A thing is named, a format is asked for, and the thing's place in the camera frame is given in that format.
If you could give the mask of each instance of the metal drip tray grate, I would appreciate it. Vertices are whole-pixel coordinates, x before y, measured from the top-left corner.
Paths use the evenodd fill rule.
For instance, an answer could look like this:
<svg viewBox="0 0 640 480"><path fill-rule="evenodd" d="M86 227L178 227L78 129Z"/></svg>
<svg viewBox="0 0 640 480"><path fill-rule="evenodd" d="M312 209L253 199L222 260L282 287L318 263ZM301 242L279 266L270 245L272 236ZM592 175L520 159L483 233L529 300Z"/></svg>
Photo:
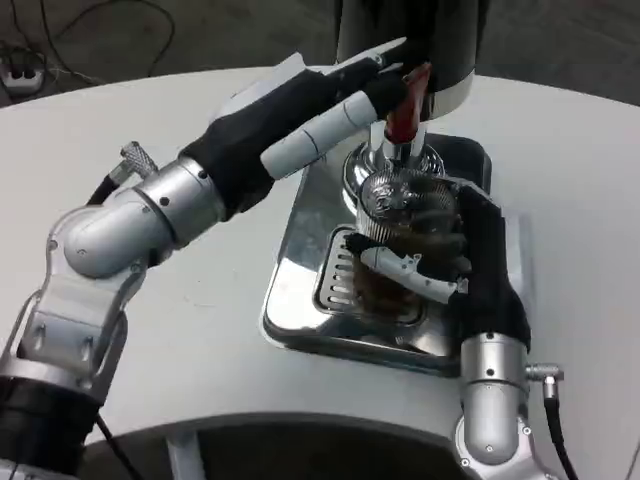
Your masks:
<svg viewBox="0 0 640 480"><path fill-rule="evenodd" d="M331 235L327 256L318 272L314 292L316 307L328 313L343 313L367 321L386 324L411 324L422 317L420 304L405 303L393 318L377 316L363 307L355 285L355 266L351 253L345 247L345 237L354 231L348 226L338 227Z"/></svg>

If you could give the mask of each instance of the black robotic glove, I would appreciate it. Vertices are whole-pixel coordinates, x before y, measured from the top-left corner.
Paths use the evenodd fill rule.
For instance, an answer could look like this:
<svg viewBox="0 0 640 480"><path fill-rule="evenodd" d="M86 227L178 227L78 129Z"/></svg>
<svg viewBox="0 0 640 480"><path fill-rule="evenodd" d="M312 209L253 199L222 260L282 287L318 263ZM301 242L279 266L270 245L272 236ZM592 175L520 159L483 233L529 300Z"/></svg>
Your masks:
<svg viewBox="0 0 640 480"><path fill-rule="evenodd" d="M199 139L181 152L182 156L199 163L212 178L225 206L224 220L248 210L267 196L278 177L270 175L261 156L305 122L329 113L344 99L349 101L352 94L361 92L366 95L366 100L361 95L359 106L370 102L370 107L375 110L373 118L367 119L367 125L358 124L362 128L384 118L404 100L407 89L401 77L395 73L380 74L388 61L380 60L383 58L380 56L376 58L378 61L365 57L327 75L305 68L246 106L216 118ZM319 150L318 157L324 153L322 147L326 146L320 145L318 139L340 135L339 124L331 119L326 123L327 134L325 131L316 132L318 135L314 138L305 130ZM352 133L345 132L344 137ZM299 145L297 143L291 148L294 151L292 155ZM291 161L286 153L282 156L287 175L305 166Z"/></svg>
<svg viewBox="0 0 640 480"><path fill-rule="evenodd" d="M471 262L467 293L454 293L451 314L461 320L461 339L500 333L531 346L525 309L509 282L505 219L500 207L475 185L461 184L457 195Z"/></svg>

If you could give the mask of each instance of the drip tray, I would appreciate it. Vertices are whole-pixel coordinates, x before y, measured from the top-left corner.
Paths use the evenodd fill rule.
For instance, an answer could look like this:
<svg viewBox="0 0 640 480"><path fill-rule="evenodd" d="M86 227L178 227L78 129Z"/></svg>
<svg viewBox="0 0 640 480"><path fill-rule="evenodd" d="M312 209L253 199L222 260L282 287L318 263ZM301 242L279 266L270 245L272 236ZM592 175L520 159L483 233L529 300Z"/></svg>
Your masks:
<svg viewBox="0 0 640 480"><path fill-rule="evenodd" d="M439 305L380 319L353 294L353 261L342 245L356 209L343 189L343 165L365 141L363 132L306 170L267 294L264 330L288 348L457 376L456 322ZM488 187L490 160L477 143L431 134L427 141L449 173Z"/></svg>

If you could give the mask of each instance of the white table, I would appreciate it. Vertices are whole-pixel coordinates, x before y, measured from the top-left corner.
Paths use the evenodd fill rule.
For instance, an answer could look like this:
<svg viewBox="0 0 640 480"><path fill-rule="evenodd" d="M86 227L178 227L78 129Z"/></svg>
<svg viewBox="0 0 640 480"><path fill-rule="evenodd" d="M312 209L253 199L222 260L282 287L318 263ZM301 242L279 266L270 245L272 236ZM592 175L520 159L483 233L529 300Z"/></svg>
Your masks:
<svg viewBox="0 0 640 480"><path fill-rule="evenodd" d="M0 110L0 341L43 279L52 223L87 199L120 147L138 140L167 163L262 71L127 82ZM532 360L566 368L563 421L582 480L622 479L640 433L639 127L632 106L488 78L432 127L482 143L495 195L532 217ZM115 434L273 412L449 434L440 419L459 413L454 381L287 351L263 337L261 305L299 178L149 273L128 308L129 340L103 410ZM559 471L539 395L539 452Z"/></svg>

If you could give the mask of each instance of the power strip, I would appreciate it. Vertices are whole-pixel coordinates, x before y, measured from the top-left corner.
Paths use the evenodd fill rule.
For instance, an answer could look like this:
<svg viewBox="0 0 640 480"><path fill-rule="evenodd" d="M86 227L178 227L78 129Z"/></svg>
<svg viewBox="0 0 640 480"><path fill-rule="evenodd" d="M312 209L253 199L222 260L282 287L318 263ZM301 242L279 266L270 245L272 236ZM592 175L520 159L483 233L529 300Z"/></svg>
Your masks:
<svg viewBox="0 0 640 480"><path fill-rule="evenodd" d="M4 83L10 95L28 96L37 93L44 82L44 70L42 68L31 69L33 75L26 76L23 71L21 76L15 77L8 65L0 61L0 80Z"/></svg>

